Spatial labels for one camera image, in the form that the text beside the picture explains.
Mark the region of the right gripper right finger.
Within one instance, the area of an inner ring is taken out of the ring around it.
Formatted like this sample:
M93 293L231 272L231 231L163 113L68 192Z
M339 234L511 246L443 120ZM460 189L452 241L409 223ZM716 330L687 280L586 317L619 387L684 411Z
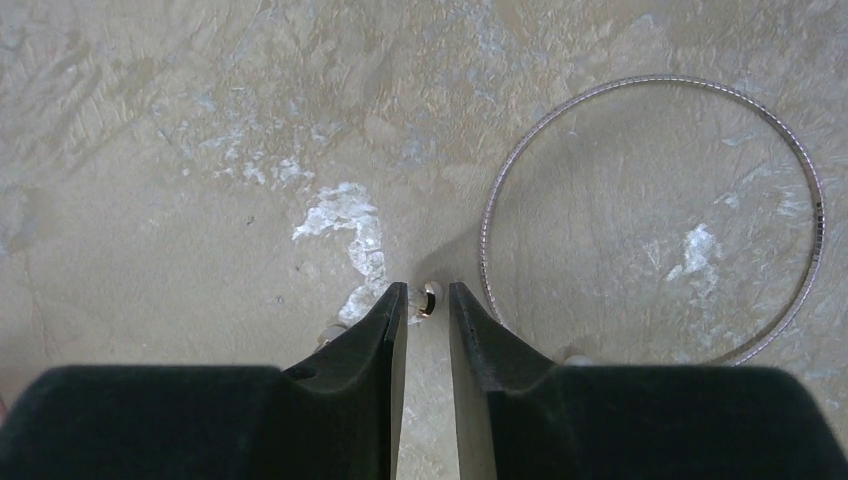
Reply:
M843 479L813 397L762 367L565 366L449 288L464 479Z

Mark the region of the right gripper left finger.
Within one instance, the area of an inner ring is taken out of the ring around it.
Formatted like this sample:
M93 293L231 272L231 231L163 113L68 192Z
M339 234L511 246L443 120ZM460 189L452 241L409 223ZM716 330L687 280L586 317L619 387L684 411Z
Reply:
M392 479L407 287L297 364L73 365L1 427L5 479Z

